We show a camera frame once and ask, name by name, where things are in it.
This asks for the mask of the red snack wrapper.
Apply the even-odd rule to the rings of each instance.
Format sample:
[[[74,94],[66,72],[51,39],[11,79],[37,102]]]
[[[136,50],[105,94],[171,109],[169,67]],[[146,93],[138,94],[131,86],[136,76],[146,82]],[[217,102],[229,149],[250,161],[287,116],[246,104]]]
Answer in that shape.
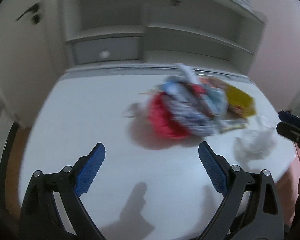
[[[150,100],[148,119],[158,136],[184,139],[210,134],[209,118],[200,110],[205,89],[184,82],[166,82]]]

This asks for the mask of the white shelf unit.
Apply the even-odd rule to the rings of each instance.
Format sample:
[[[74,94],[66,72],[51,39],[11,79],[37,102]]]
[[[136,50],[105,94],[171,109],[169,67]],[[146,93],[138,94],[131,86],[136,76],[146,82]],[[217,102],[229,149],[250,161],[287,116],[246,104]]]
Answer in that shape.
[[[71,63],[76,42],[141,37],[138,62],[247,74],[266,18],[233,0],[59,0]]]

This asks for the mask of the grey drawer white knob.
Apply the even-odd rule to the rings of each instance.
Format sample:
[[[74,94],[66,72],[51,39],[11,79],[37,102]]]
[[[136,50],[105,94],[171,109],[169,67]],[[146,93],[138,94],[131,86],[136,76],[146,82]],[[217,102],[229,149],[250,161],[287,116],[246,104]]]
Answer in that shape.
[[[77,64],[131,61],[140,58],[141,37],[113,37],[76,42],[72,45]]]

